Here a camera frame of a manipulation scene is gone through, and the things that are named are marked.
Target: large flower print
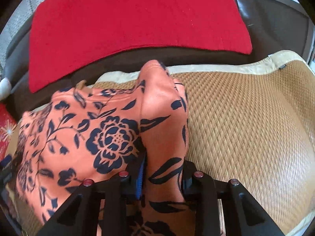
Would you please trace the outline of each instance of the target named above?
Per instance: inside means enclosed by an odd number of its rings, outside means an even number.
[[[138,152],[144,150],[135,120],[108,116],[100,127],[91,131],[86,148],[96,155],[94,168],[101,174],[120,168],[134,161]]]

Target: white object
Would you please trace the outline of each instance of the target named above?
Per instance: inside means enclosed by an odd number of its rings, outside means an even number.
[[[0,100],[4,100],[11,93],[11,83],[8,78],[4,78],[0,82]]]

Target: orange floral fabric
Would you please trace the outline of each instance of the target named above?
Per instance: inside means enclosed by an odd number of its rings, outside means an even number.
[[[193,234],[181,193],[187,123],[184,86],[155,60],[132,89],[57,91],[45,109],[23,115],[17,190],[45,223],[84,179],[107,180],[147,152],[144,201],[128,218],[130,235]]]

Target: black object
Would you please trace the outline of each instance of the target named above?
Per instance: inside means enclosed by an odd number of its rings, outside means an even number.
[[[106,200],[102,235],[126,236],[126,203],[136,200],[137,180],[141,175],[142,154],[111,179],[94,183],[85,180],[48,220],[37,236],[95,236],[101,199]],[[187,201],[196,201],[195,236],[219,236],[219,208],[223,204],[226,236],[284,236],[265,210],[236,179],[213,180],[185,161],[182,192]]]

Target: red packaging with starburst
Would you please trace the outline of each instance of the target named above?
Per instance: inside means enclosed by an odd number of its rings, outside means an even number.
[[[0,161],[3,160],[16,122],[8,113],[4,104],[0,103]]]

